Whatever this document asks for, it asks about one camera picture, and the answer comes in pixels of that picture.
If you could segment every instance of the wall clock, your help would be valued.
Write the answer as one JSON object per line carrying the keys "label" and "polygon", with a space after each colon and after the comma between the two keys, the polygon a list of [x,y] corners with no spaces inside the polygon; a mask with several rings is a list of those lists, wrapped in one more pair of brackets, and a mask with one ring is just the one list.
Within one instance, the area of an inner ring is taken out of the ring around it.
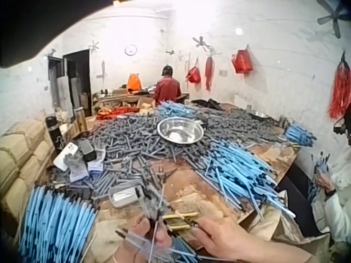
{"label": "wall clock", "polygon": [[134,56],[137,53],[138,49],[136,45],[128,45],[126,46],[126,48],[124,49],[124,53],[127,56]]}

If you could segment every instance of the red jacket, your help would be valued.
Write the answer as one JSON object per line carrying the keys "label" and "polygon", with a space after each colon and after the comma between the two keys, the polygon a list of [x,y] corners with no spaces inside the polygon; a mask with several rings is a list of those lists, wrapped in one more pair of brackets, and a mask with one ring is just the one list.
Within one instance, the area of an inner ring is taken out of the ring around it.
{"label": "red jacket", "polygon": [[165,76],[156,85],[154,99],[158,105],[161,101],[176,101],[181,94],[179,82],[171,76]]}

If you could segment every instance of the metal bowl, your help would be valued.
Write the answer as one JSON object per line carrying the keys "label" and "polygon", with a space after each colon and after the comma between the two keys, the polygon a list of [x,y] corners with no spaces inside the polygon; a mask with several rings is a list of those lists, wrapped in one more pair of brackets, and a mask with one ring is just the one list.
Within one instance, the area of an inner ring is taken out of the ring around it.
{"label": "metal bowl", "polygon": [[175,144],[193,144],[203,137],[203,128],[199,122],[182,117],[163,119],[157,125],[157,132]]}
{"label": "metal bowl", "polygon": [[264,121],[265,119],[269,118],[268,115],[266,115],[266,114],[264,114],[262,112],[259,112],[259,111],[251,111],[250,115],[251,115],[252,118],[257,119],[259,121]]}

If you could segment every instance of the orange bag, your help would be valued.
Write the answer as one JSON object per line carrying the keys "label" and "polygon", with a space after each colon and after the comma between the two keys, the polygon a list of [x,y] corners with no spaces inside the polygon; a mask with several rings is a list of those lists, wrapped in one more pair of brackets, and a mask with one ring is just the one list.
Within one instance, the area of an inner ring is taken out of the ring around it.
{"label": "orange bag", "polygon": [[129,92],[135,92],[141,90],[141,82],[139,79],[139,74],[130,74],[127,82],[127,90]]}
{"label": "orange bag", "polygon": [[199,59],[197,58],[195,61],[195,66],[189,70],[186,79],[190,82],[190,83],[194,83],[194,84],[199,84],[201,82],[201,74],[200,74],[200,70],[197,67],[199,64]]}
{"label": "orange bag", "polygon": [[246,49],[238,50],[237,55],[231,56],[231,62],[235,68],[235,73],[249,73],[253,70],[250,54]]}

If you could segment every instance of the hand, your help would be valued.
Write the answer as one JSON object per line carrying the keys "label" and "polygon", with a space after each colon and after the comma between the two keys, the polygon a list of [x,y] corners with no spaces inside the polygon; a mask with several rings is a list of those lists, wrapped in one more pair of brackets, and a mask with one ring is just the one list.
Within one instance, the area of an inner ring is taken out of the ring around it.
{"label": "hand", "polygon": [[[153,230],[150,228],[149,219],[147,219],[144,214],[140,214],[130,221],[128,226],[128,232],[129,231],[142,237],[145,237],[150,232],[153,233]],[[164,224],[159,224],[157,227],[155,245],[159,248],[168,248],[172,245],[172,240],[168,235]],[[124,240],[123,243],[119,246],[114,257],[115,260],[119,263],[133,262],[133,258],[138,255],[138,251],[138,248],[130,244],[128,241]],[[137,259],[136,262],[142,261],[143,259],[144,258]]]}
{"label": "hand", "polygon": [[316,177],[316,184],[323,188],[325,192],[329,193],[335,190],[335,185],[330,177],[326,174],[317,174]]}
{"label": "hand", "polygon": [[229,260],[244,260],[246,253],[252,253],[252,247],[259,238],[247,233],[229,218],[215,222],[210,218],[196,221],[199,228],[193,229],[193,235],[205,247],[207,252]]}

